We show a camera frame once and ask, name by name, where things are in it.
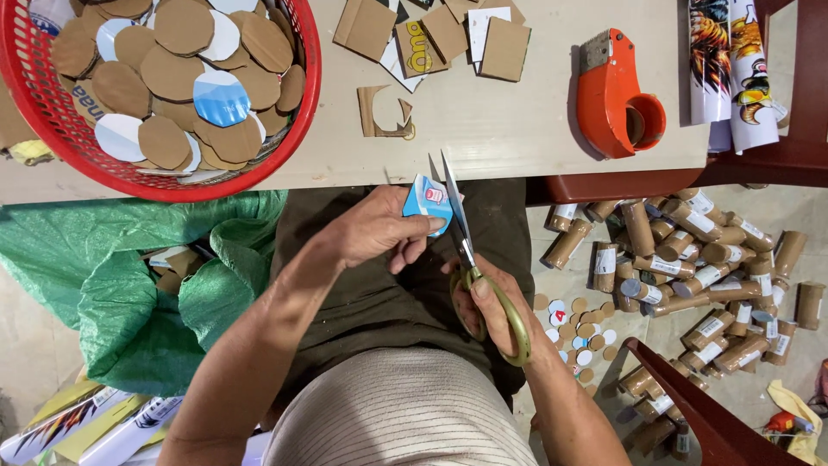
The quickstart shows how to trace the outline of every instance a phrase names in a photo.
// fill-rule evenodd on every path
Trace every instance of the red basket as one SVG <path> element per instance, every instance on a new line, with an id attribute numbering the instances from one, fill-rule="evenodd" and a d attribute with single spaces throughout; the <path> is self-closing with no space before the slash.
<path id="1" fill-rule="evenodd" d="M 51 36 L 29 20 L 27 0 L 0 0 L 0 71 L 23 115 L 46 145 L 87 177 L 125 194 L 153 201 L 197 202 L 230 196 L 259 184 L 290 158 L 311 126 L 322 81 L 316 22 L 307 0 L 283 0 L 305 45 L 305 97 L 282 143 L 253 170 L 214 185 L 181 185 L 175 178 L 136 172 L 101 151 L 50 63 Z"/>

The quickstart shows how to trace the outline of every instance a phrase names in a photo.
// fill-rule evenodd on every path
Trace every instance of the blue carton piece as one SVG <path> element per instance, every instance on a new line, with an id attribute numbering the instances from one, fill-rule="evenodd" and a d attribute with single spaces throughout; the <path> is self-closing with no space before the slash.
<path id="1" fill-rule="evenodd" d="M 445 233 L 451 223 L 454 211 L 451 210 L 449 193 L 445 186 L 423 175 L 417 175 L 414 186 L 408 192 L 405 205 L 402 206 L 402 216 L 438 216 L 445 218 L 445 226 L 429 236 L 437 237 Z"/>

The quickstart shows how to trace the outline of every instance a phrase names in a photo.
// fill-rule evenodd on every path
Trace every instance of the scissor handle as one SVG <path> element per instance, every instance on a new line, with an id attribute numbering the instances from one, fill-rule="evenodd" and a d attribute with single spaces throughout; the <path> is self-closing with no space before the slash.
<path id="1" fill-rule="evenodd" d="M 500 305 L 503 307 L 503 311 L 506 313 L 506 319 L 509 321 L 509 326 L 512 327 L 512 331 L 515 334 L 515 338 L 517 339 L 517 355 L 516 356 L 509 356 L 508 354 L 504 354 L 500 349 L 500 356 L 506 360 L 509 364 L 513 366 L 523 366 L 526 364 L 526 361 L 529 359 L 529 356 L 532 354 L 532 345 L 529 341 L 529 333 L 526 331 L 526 326 L 523 324 L 523 319 L 520 317 L 520 313 L 518 309 L 515 308 L 514 303 L 512 300 L 503 292 L 502 289 L 492 280 L 490 277 L 483 275 L 480 273 L 480 269 L 477 267 L 473 267 L 471 270 L 469 269 L 460 269 L 454 275 L 452 275 L 450 281 L 451 293 L 454 293 L 455 289 L 457 288 L 457 282 L 462 280 L 462 286 L 465 291 L 471 290 L 471 285 L 478 281 L 484 279 L 489 282 L 489 285 L 492 287 L 494 291 L 494 295 L 498 297 L 498 301 Z M 478 322 L 480 322 L 479 330 L 477 333 L 472 332 L 472 330 L 466 325 L 463 316 L 460 315 L 460 309 L 457 306 L 457 303 L 452 299 L 452 303 L 455 306 L 455 312 L 457 313 L 457 318 L 460 319 L 460 323 L 463 324 L 463 328 L 465 328 L 466 332 L 469 333 L 475 340 L 482 342 L 488 333 L 486 328 L 486 319 L 484 318 L 483 314 L 480 312 L 480 309 L 475 306 L 474 311 L 477 313 Z"/>

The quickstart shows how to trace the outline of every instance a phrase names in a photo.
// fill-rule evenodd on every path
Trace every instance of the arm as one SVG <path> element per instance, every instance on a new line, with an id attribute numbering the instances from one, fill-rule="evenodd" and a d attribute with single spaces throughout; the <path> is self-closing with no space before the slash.
<path id="1" fill-rule="evenodd" d="M 523 298 L 518 282 L 482 256 L 474 255 L 474 259 L 480 271 L 491 277 L 512 300 L 529 332 L 532 355 L 523 370 L 541 420 L 543 448 L 550 464 L 630 465 L 612 425 L 558 355 L 558 349 Z M 452 269 L 453 264 L 449 263 L 443 271 L 449 273 Z M 476 325 L 470 320 L 474 314 L 464 312 L 467 311 L 464 308 L 475 303 L 486 320 L 489 335 L 500 350 L 510 355 L 518 353 L 503 307 L 485 280 L 475 282 L 470 294 L 456 289 L 455 300 L 460 304 L 462 314 L 468 316 L 466 322 L 472 326 Z"/>
<path id="2" fill-rule="evenodd" d="M 238 464 L 282 387 L 299 341 L 339 274 L 395 249 L 398 272 L 445 221 L 401 218 L 407 189 L 378 187 L 302 247 L 265 293 L 210 348 L 158 459 L 162 465 Z"/>

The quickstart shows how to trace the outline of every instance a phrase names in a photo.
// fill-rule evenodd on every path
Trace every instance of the fingernail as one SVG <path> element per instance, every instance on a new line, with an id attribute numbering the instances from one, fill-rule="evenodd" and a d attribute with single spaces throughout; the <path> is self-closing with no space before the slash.
<path id="1" fill-rule="evenodd" d="M 489 286 L 489 281 L 486 279 L 474 282 L 474 293 L 477 294 L 478 298 L 486 299 L 489 296 L 489 291 L 491 290 L 492 287 Z"/>
<path id="2" fill-rule="evenodd" d="M 438 217 L 438 216 L 429 216 L 428 217 L 428 227 L 431 231 L 439 230 L 440 228 L 445 226 L 445 218 Z"/>

